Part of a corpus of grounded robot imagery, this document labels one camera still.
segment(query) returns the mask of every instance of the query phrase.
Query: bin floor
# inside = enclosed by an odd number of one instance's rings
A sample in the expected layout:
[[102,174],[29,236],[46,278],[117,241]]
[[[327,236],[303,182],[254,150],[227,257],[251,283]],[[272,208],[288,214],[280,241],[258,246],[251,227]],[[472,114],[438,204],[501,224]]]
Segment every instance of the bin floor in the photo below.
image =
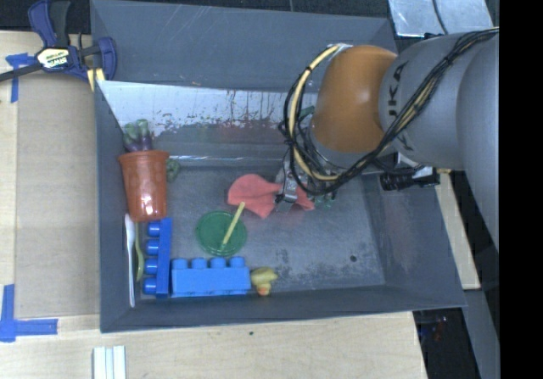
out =
[[[192,259],[205,253],[195,235],[201,216],[214,210],[235,213],[227,190],[245,174],[272,181],[277,172],[238,167],[187,167],[168,187],[168,215],[173,219],[171,257]],[[272,212],[261,219],[242,214],[247,242],[237,255],[254,269],[269,266],[280,278],[274,291],[300,291],[384,284],[383,270],[367,213],[362,179],[342,187],[330,209]]]

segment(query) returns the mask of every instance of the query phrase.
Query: beige table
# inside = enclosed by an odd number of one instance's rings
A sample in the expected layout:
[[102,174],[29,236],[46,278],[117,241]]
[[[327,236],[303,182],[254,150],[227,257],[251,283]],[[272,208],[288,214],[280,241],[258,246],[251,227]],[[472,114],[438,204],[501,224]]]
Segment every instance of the beige table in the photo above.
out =
[[[7,54],[34,53],[40,46],[32,33],[0,31],[0,72],[8,70],[3,61]],[[72,136],[81,130],[88,132],[82,138],[83,147],[94,139],[84,124],[92,118],[92,105],[86,104],[92,100],[90,90],[67,76],[36,73],[21,79],[18,103],[11,104],[9,95],[10,83],[0,84],[0,285],[15,282],[17,317],[53,314],[59,317],[59,334],[0,343],[0,377],[88,378],[92,349],[115,345],[126,346],[130,378],[427,377],[409,312],[100,334],[98,240],[96,221],[88,217],[89,212],[96,215],[95,172],[89,165],[95,149],[68,148],[81,142]],[[18,115],[28,119],[19,123],[19,129]],[[50,148],[33,143],[51,136],[68,140],[67,144]],[[59,195],[43,175],[51,170],[53,176],[58,174],[49,158],[63,152],[80,154],[80,158],[76,163],[56,160],[71,173],[59,180],[59,189],[64,191]],[[77,170],[87,187],[77,186]],[[448,177],[443,181],[438,197],[462,285],[478,288],[451,184]],[[66,197],[66,191],[72,194]],[[51,215],[39,215],[29,204],[33,201],[47,202],[47,208],[55,212],[67,206],[70,217],[53,223]],[[83,234],[74,233],[74,226],[80,226]]]

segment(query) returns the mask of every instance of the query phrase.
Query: gray bin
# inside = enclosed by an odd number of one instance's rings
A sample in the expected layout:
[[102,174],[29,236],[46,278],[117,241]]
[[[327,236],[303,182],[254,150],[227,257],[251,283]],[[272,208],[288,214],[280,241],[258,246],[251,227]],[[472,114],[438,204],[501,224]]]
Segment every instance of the gray bin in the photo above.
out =
[[[251,293],[158,300],[137,287],[136,307],[130,308],[123,232],[127,206],[117,157],[124,153],[118,119],[135,120],[126,118],[134,94],[152,93],[155,113],[164,102],[161,93],[178,91],[182,103],[200,86],[214,89],[210,103],[230,103],[233,90],[278,101],[329,43],[393,51],[395,44],[382,19],[105,0],[93,0],[91,6],[93,37],[113,37],[119,56],[115,79],[95,92],[102,332],[465,304],[434,189],[384,192],[378,177],[367,175],[342,188],[331,209],[292,209],[264,220],[244,212],[249,238],[239,255],[251,269],[277,271],[269,298]],[[311,78],[310,98],[323,71]],[[108,102],[115,92],[126,94],[124,103]],[[183,158],[182,173],[168,188],[171,258],[209,257],[194,239],[198,218],[212,210],[233,212],[225,204],[232,182],[248,173],[273,179],[286,147],[269,118],[251,117],[245,128],[203,120],[174,126],[159,136],[156,147],[191,157]]]

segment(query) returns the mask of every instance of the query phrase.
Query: stain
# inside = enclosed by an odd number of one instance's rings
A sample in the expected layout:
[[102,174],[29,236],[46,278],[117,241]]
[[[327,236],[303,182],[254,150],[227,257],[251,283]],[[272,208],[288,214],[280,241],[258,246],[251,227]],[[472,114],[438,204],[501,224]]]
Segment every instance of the stain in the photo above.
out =
[[275,255],[276,255],[277,259],[280,260],[285,265],[289,264],[289,262],[288,262],[288,251],[286,249],[279,249],[278,251],[275,252]]

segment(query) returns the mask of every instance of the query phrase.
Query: blue tape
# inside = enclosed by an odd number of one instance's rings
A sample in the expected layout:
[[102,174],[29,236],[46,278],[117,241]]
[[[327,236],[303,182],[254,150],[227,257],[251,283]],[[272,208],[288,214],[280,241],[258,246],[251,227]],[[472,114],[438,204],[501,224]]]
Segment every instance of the blue tape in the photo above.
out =
[[[15,55],[8,55],[6,61],[15,70],[25,65],[33,65],[37,63],[37,60],[28,53],[16,53]],[[11,81],[11,103],[15,103],[19,100],[19,78],[15,77]]]
[[14,318],[15,285],[3,288],[0,342],[12,343],[18,336],[56,335],[59,319],[16,320]]

